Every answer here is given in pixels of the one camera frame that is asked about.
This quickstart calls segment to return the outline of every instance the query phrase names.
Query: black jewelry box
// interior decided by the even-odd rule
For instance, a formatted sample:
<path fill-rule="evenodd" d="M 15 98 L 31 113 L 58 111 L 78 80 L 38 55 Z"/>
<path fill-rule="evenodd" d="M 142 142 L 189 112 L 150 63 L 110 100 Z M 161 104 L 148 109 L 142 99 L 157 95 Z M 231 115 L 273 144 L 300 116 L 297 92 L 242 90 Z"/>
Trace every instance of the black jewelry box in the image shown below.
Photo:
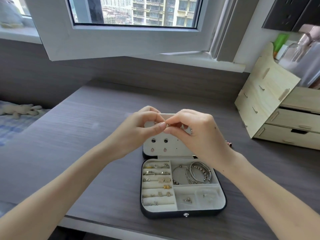
<path fill-rule="evenodd" d="M 174 114 L 161 114 L 168 119 Z M 146 122 L 151 127 L 154 122 Z M 209 176 L 205 167 L 190 165 L 198 161 L 193 153 L 173 135 L 160 133 L 143 144 L 145 159 L 141 169 L 140 208 L 150 219 L 214 216 L 227 206 L 227 198 L 213 168 L 206 183 L 191 184 L 191 174 L 198 181 Z"/>

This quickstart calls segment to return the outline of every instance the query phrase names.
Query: open window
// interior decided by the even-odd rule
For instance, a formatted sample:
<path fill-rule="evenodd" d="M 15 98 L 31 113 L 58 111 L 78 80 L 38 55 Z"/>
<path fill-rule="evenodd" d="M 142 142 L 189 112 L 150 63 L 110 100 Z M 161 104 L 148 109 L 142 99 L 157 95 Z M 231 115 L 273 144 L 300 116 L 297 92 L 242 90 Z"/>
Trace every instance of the open window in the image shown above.
<path fill-rule="evenodd" d="M 25 0 L 50 60 L 209 51 L 226 0 Z"/>

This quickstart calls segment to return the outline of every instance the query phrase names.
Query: fingernail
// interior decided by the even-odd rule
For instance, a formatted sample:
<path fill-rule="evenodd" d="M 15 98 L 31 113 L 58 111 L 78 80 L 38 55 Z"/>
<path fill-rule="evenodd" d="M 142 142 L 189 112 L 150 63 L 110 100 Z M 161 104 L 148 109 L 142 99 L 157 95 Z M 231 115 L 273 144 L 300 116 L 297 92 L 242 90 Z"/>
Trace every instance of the fingernail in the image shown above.
<path fill-rule="evenodd" d="M 164 130 L 166 128 L 167 124 L 165 122 L 161 122 L 161 123 L 158 123 L 158 126 L 160 126 L 160 128 L 162 130 Z"/>

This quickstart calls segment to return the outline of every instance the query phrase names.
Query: gray wooden desk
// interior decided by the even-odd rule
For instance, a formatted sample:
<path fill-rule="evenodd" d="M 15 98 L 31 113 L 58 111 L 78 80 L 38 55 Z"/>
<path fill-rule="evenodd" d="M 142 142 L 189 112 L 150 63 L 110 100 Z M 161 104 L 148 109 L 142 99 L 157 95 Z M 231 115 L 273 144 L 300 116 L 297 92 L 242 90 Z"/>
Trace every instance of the gray wooden desk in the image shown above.
<path fill-rule="evenodd" d="M 212 114 L 235 150 L 320 212 L 319 151 L 251 140 L 232 103 L 103 82 L 83 86 L 0 149 L 0 201 L 21 202 L 145 105 L 152 105 L 162 113 L 189 108 Z M 96 226 L 184 240 L 276 238 L 240 191 L 220 174 L 228 205 L 218 216 L 145 218 L 139 207 L 142 162 L 139 148 L 109 164 L 69 210 L 61 225 L 113 237 L 112 231 L 97 231 Z"/>

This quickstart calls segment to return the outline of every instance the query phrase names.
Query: right hand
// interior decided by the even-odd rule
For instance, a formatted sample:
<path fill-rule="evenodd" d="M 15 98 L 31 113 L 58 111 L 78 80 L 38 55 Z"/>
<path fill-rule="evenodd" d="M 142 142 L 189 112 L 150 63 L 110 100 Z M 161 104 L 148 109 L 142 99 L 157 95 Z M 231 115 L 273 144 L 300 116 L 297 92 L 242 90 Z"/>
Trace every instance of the right hand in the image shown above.
<path fill-rule="evenodd" d="M 177 137 L 202 162 L 221 173 L 230 168 L 238 155 L 226 143 L 210 114 L 183 109 L 167 119 L 166 123 L 173 126 L 166 128 L 164 133 Z M 192 134 L 181 129 L 181 124 L 189 126 Z"/>

